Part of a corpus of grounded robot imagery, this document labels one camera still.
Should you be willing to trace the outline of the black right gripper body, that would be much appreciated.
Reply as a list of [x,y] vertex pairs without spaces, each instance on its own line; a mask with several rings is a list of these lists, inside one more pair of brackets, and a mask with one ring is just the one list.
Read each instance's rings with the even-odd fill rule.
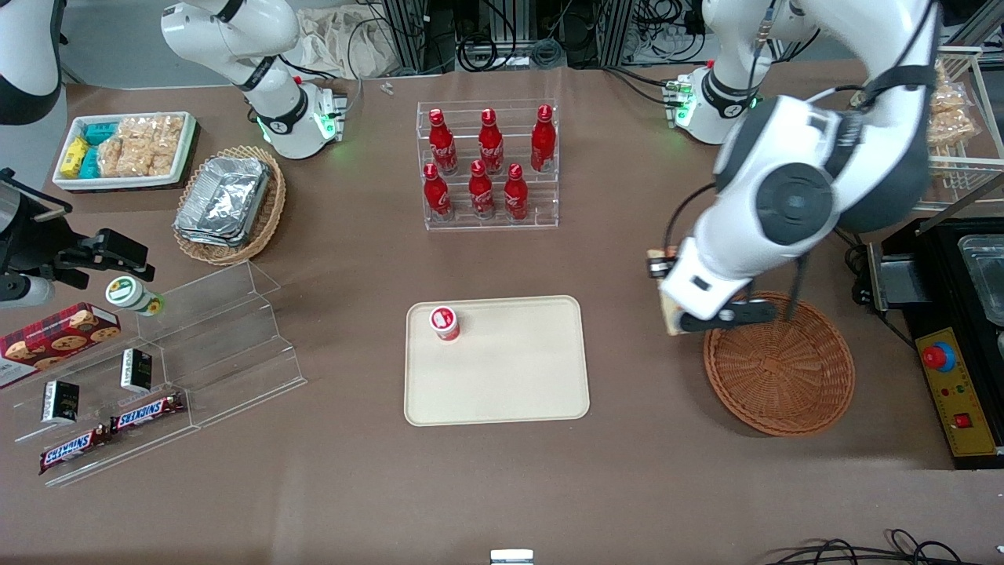
[[52,269],[85,267],[94,261],[89,237],[69,225],[68,202],[46,195],[1,172],[2,274],[32,273],[46,278]]

